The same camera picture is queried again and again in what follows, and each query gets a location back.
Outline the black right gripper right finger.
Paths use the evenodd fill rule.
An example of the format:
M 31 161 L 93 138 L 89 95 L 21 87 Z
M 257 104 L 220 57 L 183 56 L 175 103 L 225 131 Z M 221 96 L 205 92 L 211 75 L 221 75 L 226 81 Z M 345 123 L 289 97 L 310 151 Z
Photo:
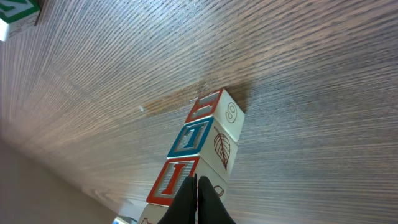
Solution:
M 198 181 L 198 224 L 235 224 L 212 186 L 209 178 Z

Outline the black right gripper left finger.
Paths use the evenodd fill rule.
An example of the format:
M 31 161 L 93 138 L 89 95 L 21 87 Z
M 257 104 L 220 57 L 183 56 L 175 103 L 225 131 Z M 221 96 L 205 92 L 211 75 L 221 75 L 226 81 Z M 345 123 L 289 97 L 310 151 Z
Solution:
M 194 224 L 197 210 L 197 176 L 186 177 L 158 224 Z

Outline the blue P letter block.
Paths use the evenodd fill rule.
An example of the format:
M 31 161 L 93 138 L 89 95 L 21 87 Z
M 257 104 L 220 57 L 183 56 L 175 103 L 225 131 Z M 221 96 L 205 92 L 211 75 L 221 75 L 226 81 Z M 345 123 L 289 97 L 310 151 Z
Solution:
M 137 224 L 157 224 L 168 209 L 167 206 L 148 203 L 141 213 Z

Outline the green V letter block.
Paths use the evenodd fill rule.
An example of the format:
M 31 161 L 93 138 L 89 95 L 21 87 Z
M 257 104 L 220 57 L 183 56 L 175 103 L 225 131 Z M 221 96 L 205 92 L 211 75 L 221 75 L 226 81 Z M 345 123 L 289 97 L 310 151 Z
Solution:
M 208 177 L 219 198 L 226 197 L 227 183 L 199 156 L 167 159 L 146 202 L 169 206 L 186 177 Z

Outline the green base tower block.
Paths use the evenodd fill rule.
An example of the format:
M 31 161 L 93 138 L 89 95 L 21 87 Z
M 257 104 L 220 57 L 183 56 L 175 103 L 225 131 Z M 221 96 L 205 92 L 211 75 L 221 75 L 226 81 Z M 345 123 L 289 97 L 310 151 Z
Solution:
M 217 120 L 235 142 L 239 140 L 245 114 L 224 88 L 200 96 L 190 110 L 185 124 L 208 117 Z

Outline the green N block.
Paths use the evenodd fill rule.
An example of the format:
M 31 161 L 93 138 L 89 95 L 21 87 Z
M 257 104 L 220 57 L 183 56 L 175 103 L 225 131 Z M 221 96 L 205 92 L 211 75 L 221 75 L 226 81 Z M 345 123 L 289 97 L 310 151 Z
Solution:
M 39 14 L 33 0 L 1 0 L 1 42 L 33 27 Z

